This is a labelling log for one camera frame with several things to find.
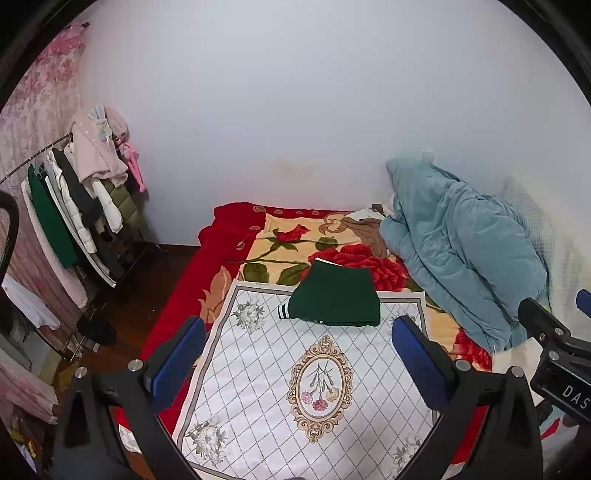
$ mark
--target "wooden floor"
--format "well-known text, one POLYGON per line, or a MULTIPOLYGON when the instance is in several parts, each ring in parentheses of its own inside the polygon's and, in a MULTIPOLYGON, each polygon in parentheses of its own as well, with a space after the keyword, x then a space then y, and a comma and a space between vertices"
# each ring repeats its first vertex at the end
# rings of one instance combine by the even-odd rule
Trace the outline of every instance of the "wooden floor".
MULTIPOLYGON (((126 368, 130 360, 139 356, 160 311, 198 247, 167 245, 164 249, 165 252, 146 251, 109 296, 100 315, 117 330, 117 343, 113 347, 101 346, 97 353, 85 349, 81 366, 94 373, 111 372, 126 368)), ((58 371, 68 366, 62 362, 58 371)), ((138 474, 154 478, 141 455, 127 453, 138 474)))

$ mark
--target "blue quilt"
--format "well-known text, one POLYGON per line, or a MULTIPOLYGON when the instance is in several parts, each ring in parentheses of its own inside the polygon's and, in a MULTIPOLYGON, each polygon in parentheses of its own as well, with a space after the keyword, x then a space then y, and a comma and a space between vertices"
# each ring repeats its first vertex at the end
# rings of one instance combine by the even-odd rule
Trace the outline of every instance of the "blue quilt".
POLYGON ((546 268, 523 217, 430 163, 390 160, 393 215, 380 225, 388 248, 417 284, 490 353, 526 337, 521 300, 547 302, 546 268))

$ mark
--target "white placemat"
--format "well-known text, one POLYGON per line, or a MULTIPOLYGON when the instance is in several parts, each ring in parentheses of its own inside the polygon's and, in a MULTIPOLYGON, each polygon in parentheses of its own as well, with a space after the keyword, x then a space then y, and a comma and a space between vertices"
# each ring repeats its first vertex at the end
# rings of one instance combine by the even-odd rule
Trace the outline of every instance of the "white placemat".
POLYGON ((280 320, 293 290, 232 284, 173 439, 198 471, 228 480, 391 478, 397 448, 433 425, 391 340, 402 314, 426 331, 424 293, 378 292, 380 326, 359 328, 280 320), (238 324, 248 307, 260 312, 252 331, 238 324))

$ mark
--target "metal screw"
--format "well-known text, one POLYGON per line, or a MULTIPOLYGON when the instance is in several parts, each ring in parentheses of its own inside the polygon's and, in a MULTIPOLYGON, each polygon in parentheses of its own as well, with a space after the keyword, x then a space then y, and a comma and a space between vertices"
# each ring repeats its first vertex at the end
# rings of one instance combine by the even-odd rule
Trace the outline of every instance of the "metal screw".
POLYGON ((76 368, 76 371, 74 372, 74 376, 76 378, 82 378, 82 377, 85 377, 87 373, 88 373, 88 369, 86 367, 78 367, 78 368, 76 368))
POLYGON ((132 372, 137 372, 138 370, 141 370, 143 366, 144 363, 139 358, 136 358, 135 360, 132 360, 127 364, 127 368, 132 372))
POLYGON ((511 373, 513 374, 514 377, 523 377, 525 375, 525 372, 523 371, 523 369, 521 367, 518 367, 517 365, 514 365, 511 367, 511 373))
POLYGON ((472 366, 467 360, 456 360, 456 368, 461 372, 467 372, 472 366))

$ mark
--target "metal clothing rack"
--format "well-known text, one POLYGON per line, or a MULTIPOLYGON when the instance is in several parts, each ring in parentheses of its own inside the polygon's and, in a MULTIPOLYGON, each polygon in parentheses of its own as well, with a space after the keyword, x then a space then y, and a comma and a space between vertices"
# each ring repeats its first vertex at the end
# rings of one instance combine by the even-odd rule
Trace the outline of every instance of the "metal clothing rack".
MULTIPOLYGON (((69 132, 68 134, 64 135, 63 137, 58 138, 57 140, 55 140, 54 142, 52 142, 51 144, 43 147, 41 150, 39 150, 38 152, 34 153, 33 155, 31 155, 28 159, 26 159, 25 161, 23 161, 22 163, 20 163, 18 166, 16 166, 15 168, 13 168, 2 180, 0 180, 0 184, 4 183, 6 180, 8 180, 12 175, 14 175, 19 169, 23 168, 24 166, 26 166, 29 162, 31 162, 32 160, 34 160, 36 157, 38 157, 39 155, 41 155, 43 152, 49 150, 51 147, 55 147, 56 145, 58 145, 59 143, 61 143, 62 141, 64 141, 66 138, 69 138, 70 141, 73 141, 72 138, 72 132, 69 132)), ((158 250, 161 251, 161 248, 159 245, 156 245, 158 250)), ((138 260, 143 256, 143 254, 146 252, 146 250, 148 249, 148 247, 145 247, 142 252, 138 255, 138 257, 133 261, 133 263, 131 264, 131 266, 128 268, 128 270, 125 272, 124 276, 119 279, 119 281, 117 282, 117 284, 120 284, 125 277, 127 277, 127 275, 129 274, 129 272, 131 272, 131 270, 135 267, 135 264, 138 262, 138 260)), ((102 309, 104 308, 104 306, 106 305, 106 302, 100 307, 100 308, 94 308, 92 307, 92 305, 89 305, 89 307, 83 312, 82 315, 87 315, 89 310, 92 309, 92 313, 90 314, 90 318, 92 318, 95 313, 99 313, 102 311, 102 309)), ((66 340, 64 347, 61 351, 59 351, 57 348, 55 348, 39 331, 37 328, 35 328, 35 332, 36 334, 41 337, 41 339, 47 344, 49 345, 49 347, 51 347, 51 349, 58 353, 60 355, 60 357, 62 357, 64 360, 69 361, 70 363, 72 363, 78 353, 78 351, 80 350, 80 348, 82 348, 82 346, 84 345, 84 342, 86 341, 86 337, 83 336, 82 340, 80 341, 80 343, 78 343, 78 345, 76 346, 76 349, 74 351, 74 354, 72 355, 71 358, 68 358, 66 355, 66 350, 68 348, 68 346, 70 345, 70 341, 72 340, 72 338, 75 338, 74 334, 76 333, 76 331, 78 330, 77 325, 74 327, 74 329, 70 332, 70 335, 68 336, 68 340, 66 340)))
POLYGON ((72 139, 72 133, 68 133, 66 135, 64 135, 61 138, 58 138, 55 142, 53 142, 52 144, 43 147, 40 151, 38 151, 37 153, 34 153, 33 155, 31 155, 28 159, 26 159, 24 162, 22 162, 18 167, 13 168, 10 172, 8 172, 8 175, 6 175, 2 180, 0 180, 0 185, 2 183, 4 183, 5 181, 7 181, 10 177, 12 177, 12 175, 14 175, 18 170, 20 170, 21 168, 23 168, 27 163, 29 163, 31 160, 35 159, 35 157, 38 157, 39 155, 41 155, 43 152, 49 150, 51 147, 55 147, 58 143, 64 141, 66 138, 70 138, 70 140, 72 139))

